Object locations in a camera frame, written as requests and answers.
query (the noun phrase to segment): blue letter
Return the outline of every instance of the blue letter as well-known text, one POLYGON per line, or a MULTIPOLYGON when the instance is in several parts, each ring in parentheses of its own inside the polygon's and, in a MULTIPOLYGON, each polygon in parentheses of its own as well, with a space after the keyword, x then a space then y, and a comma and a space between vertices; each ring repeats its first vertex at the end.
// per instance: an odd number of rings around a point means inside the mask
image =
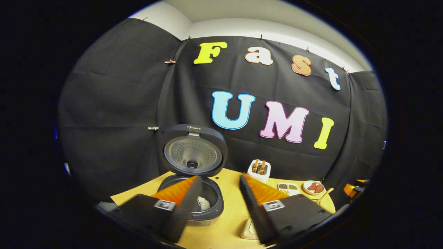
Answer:
POLYGON ((329 75, 329 82, 331 82, 331 86, 335 90, 339 91, 341 89, 341 87, 340 87, 339 84, 337 84, 337 80, 336 79, 338 79, 338 75, 334 72, 334 69, 328 67, 328 68, 325 68, 325 71, 329 75))
POLYGON ((249 119, 249 111, 251 103, 255 101, 255 97, 249 94, 239 94, 238 99, 241 101, 240 114, 236 120, 230 120, 226 117, 228 110, 228 101, 232 98, 232 94, 224 91, 215 91, 212 93, 214 98, 214 106, 212 108, 212 120, 218 126, 237 130, 246 125, 249 119))

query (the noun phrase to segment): pink letter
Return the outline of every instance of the pink letter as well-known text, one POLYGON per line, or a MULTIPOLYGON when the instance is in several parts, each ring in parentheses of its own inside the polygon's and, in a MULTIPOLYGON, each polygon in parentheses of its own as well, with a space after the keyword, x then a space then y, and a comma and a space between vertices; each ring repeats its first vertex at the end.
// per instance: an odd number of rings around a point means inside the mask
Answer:
POLYGON ((274 126, 277 130, 278 138, 281 139, 286 132, 291 129, 289 134, 285 137, 286 141, 291 143, 301 143, 303 124, 309 111, 303 107, 296 107, 291 115, 286 118, 286 114, 283 109, 283 105, 277 101, 266 102, 268 107, 268 119, 266 120, 266 125, 262 131, 260 131, 260 136, 266 138, 273 138, 275 133, 273 132, 274 126))

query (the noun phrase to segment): midea logo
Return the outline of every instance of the midea logo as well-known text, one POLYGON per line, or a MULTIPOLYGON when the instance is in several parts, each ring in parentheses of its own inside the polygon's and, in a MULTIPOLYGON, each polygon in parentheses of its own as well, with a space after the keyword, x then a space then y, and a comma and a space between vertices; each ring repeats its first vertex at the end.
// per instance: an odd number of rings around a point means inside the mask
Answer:
POLYGON ((197 128, 197 127, 193 127, 193 126, 188 126, 188 129, 196 129, 196 130, 201 130, 200 128, 197 128))

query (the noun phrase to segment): yellow letter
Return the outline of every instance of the yellow letter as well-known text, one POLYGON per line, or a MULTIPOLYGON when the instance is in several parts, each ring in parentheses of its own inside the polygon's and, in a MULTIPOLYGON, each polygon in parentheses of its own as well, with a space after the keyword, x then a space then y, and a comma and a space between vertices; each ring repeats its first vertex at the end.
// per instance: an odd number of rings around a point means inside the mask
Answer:
POLYGON ((274 61, 271 60, 271 52, 264 47, 250 47, 248 53, 245 55, 245 59, 252 63, 261 63, 263 65, 271 65, 274 61))
POLYGON ((227 48, 228 44, 225 42, 221 43, 202 43, 200 44, 200 53, 197 59, 194 60, 194 64, 208 64, 212 62, 210 55, 217 57, 220 53, 220 48, 227 48))
POLYGON ((304 76, 308 76, 311 74, 312 70, 309 65, 311 64, 311 60, 308 57, 301 56, 299 54, 294 55, 292 57, 291 68, 294 73, 298 73, 304 76))
POLYGON ((329 137, 329 132, 331 131, 331 127, 334 125, 334 121, 328 117, 322 118, 322 131, 320 132, 320 137, 317 142, 315 142, 314 147, 317 149, 326 149, 326 141, 329 137))

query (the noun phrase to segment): white rice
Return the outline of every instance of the white rice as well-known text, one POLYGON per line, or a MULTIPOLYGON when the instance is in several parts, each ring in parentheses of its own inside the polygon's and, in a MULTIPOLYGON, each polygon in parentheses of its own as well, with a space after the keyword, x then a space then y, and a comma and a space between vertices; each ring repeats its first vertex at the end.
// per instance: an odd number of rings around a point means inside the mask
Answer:
POLYGON ((198 197, 197 198, 197 202, 200 205, 200 208, 202 209, 202 211, 205 211, 206 209, 209 209, 211 207, 211 204, 209 204, 209 201, 207 201, 205 198, 203 197, 198 197))

